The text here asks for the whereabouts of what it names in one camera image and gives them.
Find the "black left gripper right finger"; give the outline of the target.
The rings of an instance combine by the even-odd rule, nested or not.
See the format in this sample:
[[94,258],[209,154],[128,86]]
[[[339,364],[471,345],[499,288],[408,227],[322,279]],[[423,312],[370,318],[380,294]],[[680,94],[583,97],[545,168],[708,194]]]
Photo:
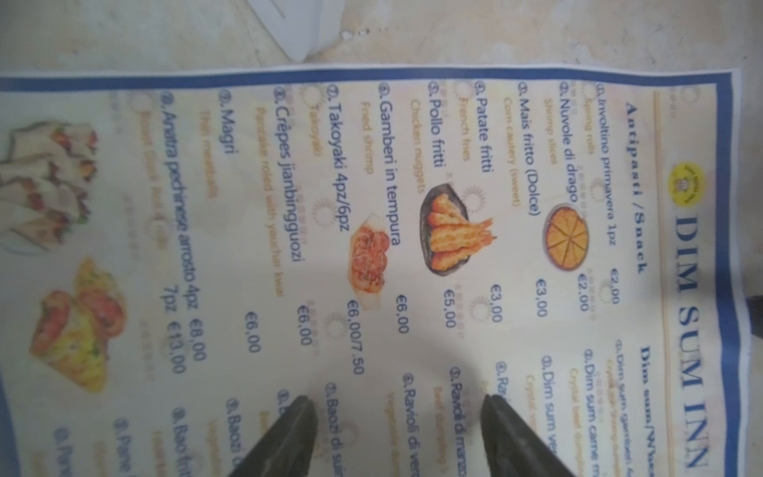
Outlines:
[[486,395],[480,425],[492,477],[573,477],[503,397]]

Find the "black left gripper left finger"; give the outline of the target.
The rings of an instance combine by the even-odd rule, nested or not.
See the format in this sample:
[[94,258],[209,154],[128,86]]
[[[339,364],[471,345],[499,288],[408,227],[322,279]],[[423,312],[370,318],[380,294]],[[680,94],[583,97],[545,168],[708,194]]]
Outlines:
[[318,436],[315,403],[297,397],[230,477],[303,477],[309,474]]

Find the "Dim Sum Inn blue-bordered menu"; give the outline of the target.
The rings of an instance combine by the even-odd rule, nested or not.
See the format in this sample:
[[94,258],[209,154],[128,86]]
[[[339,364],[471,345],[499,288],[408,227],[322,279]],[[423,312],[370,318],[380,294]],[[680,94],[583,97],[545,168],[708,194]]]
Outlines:
[[738,71],[1,78],[1,472],[741,476]]

